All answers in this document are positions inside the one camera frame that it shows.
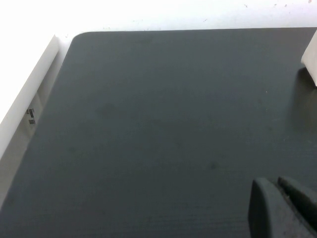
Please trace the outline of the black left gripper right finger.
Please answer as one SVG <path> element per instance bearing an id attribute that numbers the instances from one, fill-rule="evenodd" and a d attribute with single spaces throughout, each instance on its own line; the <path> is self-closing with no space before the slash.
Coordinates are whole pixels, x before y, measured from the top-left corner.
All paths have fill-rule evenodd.
<path id="1" fill-rule="evenodd" d="M 294 214 L 307 230 L 317 237 L 317 192 L 290 177 L 277 180 L 282 194 L 293 209 Z"/>

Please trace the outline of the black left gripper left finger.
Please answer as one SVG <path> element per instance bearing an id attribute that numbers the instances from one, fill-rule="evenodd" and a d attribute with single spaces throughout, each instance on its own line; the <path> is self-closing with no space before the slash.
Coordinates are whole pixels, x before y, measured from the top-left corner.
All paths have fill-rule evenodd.
<path id="1" fill-rule="evenodd" d="M 309 224 L 282 190 L 266 178 L 252 182 L 248 223 L 252 238 L 309 238 Z"/>

